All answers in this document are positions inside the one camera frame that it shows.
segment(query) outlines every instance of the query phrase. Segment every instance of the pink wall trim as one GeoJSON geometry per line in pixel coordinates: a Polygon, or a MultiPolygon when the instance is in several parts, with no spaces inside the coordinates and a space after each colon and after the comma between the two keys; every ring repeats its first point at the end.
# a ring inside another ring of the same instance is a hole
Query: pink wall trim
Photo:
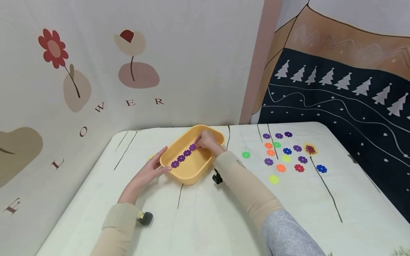
{"type": "Polygon", "coordinates": [[[253,105],[255,104],[262,80],[263,70],[268,58],[269,49],[271,48],[281,7],[282,0],[265,0],[263,4],[251,69],[249,70],[248,84],[246,85],[245,98],[239,119],[240,125],[248,124],[251,119],[253,105]]]}

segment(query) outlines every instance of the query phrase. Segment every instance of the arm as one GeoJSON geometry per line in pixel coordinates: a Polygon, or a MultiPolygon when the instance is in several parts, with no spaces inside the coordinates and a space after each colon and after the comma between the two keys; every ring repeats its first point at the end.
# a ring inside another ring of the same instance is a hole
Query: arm
{"type": "Polygon", "coordinates": [[[135,202],[141,188],[154,178],[171,170],[171,167],[159,168],[159,158],[166,149],[167,147],[163,148],[149,160],[125,187],[117,204],[111,207],[105,218],[102,225],[103,230],[90,254],[91,256],[126,255],[140,212],[135,206],[135,202]]]}
{"type": "Polygon", "coordinates": [[[262,233],[271,255],[325,255],[276,196],[233,153],[218,145],[210,132],[202,132],[195,142],[215,156],[219,174],[262,233]]]}

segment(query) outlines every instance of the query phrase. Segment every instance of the black clip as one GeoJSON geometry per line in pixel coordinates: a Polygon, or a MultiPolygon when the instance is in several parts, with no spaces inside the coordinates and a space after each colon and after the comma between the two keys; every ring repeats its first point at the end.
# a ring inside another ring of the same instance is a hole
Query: black clip
{"type": "Polygon", "coordinates": [[[219,175],[219,172],[217,169],[214,168],[215,174],[212,176],[212,179],[214,182],[218,185],[223,182],[222,177],[219,175]]]}
{"type": "Polygon", "coordinates": [[[151,223],[151,221],[153,220],[153,218],[154,218],[154,215],[152,213],[144,212],[143,217],[137,219],[137,221],[139,223],[141,223],[141,225],[143,225],[143,226],[148,226],[151,223]]]}

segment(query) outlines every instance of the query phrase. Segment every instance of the beige sleeve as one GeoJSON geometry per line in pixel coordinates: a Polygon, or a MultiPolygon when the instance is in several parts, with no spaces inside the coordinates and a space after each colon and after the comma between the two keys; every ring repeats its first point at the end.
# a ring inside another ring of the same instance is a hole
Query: beige sleeve
{"type": "Polygon", "coordinates": [[[123,256],[130,247],[139,210],[129,203],[115,204],[109,210],[91,256],[123,256]]]}
{"type": "Polygon", "coordinates": [[[230,151],[220,154],[215,166],[223,181],[236,195],[259,231],[267,217],[283,209],[275,195],[230,151]]]}

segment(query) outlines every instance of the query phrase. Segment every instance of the navy blue tapestry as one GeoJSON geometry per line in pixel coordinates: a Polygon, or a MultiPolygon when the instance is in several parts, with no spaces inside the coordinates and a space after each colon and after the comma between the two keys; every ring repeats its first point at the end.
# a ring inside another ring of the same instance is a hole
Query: navy blue tapestry
{"type": "Polygon", "coordinates": [[[391,73],[285,48],[259,123],[326,125],[410,222],[409,92],[410,82],[391,73]]]}

